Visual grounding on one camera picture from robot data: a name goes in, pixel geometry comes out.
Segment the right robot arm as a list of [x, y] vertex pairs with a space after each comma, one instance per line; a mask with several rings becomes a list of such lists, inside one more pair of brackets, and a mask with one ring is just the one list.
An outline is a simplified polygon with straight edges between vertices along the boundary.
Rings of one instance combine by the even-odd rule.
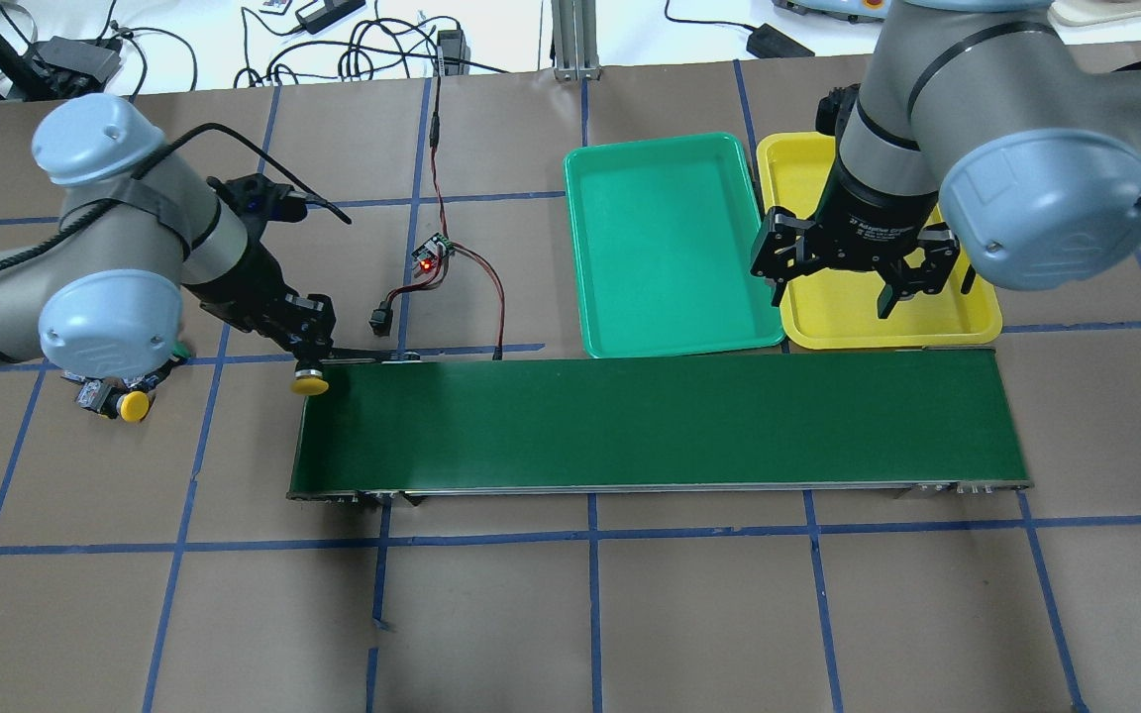
[[874, 272], [876, 315], [965, 279], [1050, 290], [1141, 248], [1141, 60], [1078, 67], [1046, 1], [895, 1], [868, 72], [815, 130], [814, 212], [771, 206], [748, 272], [772, 303], [823, 270]]

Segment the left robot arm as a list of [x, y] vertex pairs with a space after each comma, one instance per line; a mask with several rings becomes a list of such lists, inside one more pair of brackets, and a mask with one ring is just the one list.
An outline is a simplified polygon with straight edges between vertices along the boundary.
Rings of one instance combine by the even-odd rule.
[[168, 141], [118, 95], [80, 96], [44, 118], [32, 154], [66, 195], [51, 238], [0, 252], [0, 365], [44, 359], [131, 384], [167, 365], [189, 292], [230, 329], [290, 353], [293, 392], [326, 392], [331, 299], [289, 287], [260, 240], [267, 222], [302, 221], [327, 202], [276, 159], [281, 183], [204, 179], [181, 156], [204, 133], [253, 148], [219, 123]]

